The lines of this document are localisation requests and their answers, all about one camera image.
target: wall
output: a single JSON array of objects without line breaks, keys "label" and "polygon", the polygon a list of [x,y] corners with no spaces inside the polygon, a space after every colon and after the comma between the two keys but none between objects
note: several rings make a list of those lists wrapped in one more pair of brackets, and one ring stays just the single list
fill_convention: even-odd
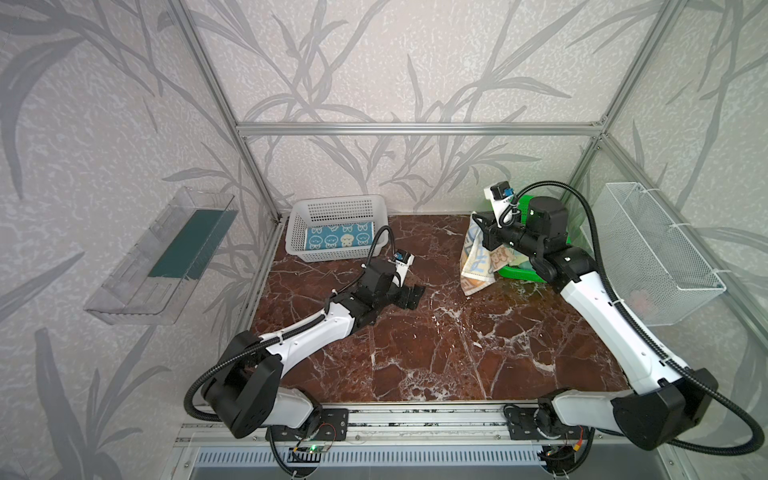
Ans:
[{"label": "wall", "polygon": [[[597,121],[662,3],[187,2],[240,122]],[[283,210],[304,198],[381,194],[403,212],[470,211],[477,185],[502,177],[567,180],[584,143],[250,139]]]},{"label": "wall", "polygon": [[[273,225],[164,5],[0,4],[2,478],[156,478],[188,385],[244,327]],[[181,317],[87,314],[183,185],[240,213]]]},{"label": "wall", "polygon": [[[768,2],[688,2],[612,134],[757,300],[768,306]],[[768,358],[720,300],[656,334],[768,425]],[[748,433],[717,406],[688,438]],[[762,478],[768,449],[689,454],[700,478]]]}]

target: cloth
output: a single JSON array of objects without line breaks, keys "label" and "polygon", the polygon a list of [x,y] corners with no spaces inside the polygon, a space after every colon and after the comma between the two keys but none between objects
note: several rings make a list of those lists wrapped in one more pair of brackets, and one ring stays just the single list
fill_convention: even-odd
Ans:
[{"label": "cloth", "polygon": [[496,281],[494,272],[503,266],[517,265],[527,259],[527,257],[516,258],[515,251],[507,245],[501,245],[492,252],[486,250],[482,246],[482,231],[470,217],[469,228],[464,236],[464,247],[459,261],[460,284],[464,294],[472,295],[494,283]]},{"label": "cloth", "polygon": [[373,228],[373,222],[310,227],[304,233],[304,250],[364,247],[373,241],[376,234]]}]

